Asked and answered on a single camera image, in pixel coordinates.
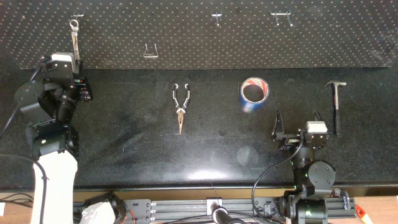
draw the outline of black table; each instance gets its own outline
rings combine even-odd
[[[318,110],[333,127],[333,93],[340,79],[342,138],[317,151],[337,169],[335,185],[398,185],[397,68],[272,70],[85,70],[94,101],[79,103],[73,125],[80,134],[76,190],[249,187],[271,164],[286,158],[270,140],[276,111],[286,133],[296,133]],[[0,127],[15,107],[16,88],[28,71],[2,72]],[[245,113],[240,84],[261,77],[270,87],[265,107]],[[172,85],[189,83],[192,99],[178,135]],[[18,113],[0,152],[30,155],[26,120]],[[0,189],[34,187],[32,164],[0,158]],[[291,187],[291,166],[273,168],[263,187]]]

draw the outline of pegboard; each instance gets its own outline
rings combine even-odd
[[[69,20],[85,68],[232,69],[389,67],[397,58],[393,1],[6,1],[0,44],[21,68],[73,52]],[[271,12],[279,16],[277,26]],[[222,13],[218,18],[212,13]],[[144,58],[148,51],[158,58]]]

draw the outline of blue tape roll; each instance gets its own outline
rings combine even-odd
[[[262,92],[264,94],[264,97],[262,98],[262,100],[253,102],[246,98],[246,96],[243,93],[243,90],[249,85],[257,85],[262,89]],[[258,77],[248,78],[247,80],[245,80],[242,83],[241,91],[240,91],[239,95],[240,95],[241,103],[245,108],[249,108],[252,110],[258,109],[258,108],[264,106],[264,103],[266,102],[266,100],[268,98],[268,95],[269,95],[268,83],[265,80],[263,80],[262,78],[258,78]]]

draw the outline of wooden floor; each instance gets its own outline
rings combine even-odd
[[[398,223],[398,197],[356,197],[356,204],[361,206],[374,224]],[[30,222],[32,209],[13,204],[6,204],[4,216],[0,223],[26,224]],[[329,220],[332,224],[361,224],[359,218],[344,220]]]

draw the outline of hammer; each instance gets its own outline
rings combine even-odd
[[[333,119],[335,120],[335,135],[337,135],[337,137],[341,137],[341,133],[340,133],[340,116],[338,114],[337,88],[339,86],[346,86],[347,83],[346,82],[341,82],[339,80],[332,80],[332,81],[329,81],[328,83],[326,83],[325,86],[327,86],[329,84],[333,84],[333,87],[335,87],[335,112],[334,112],[334,116],[333,116]]]

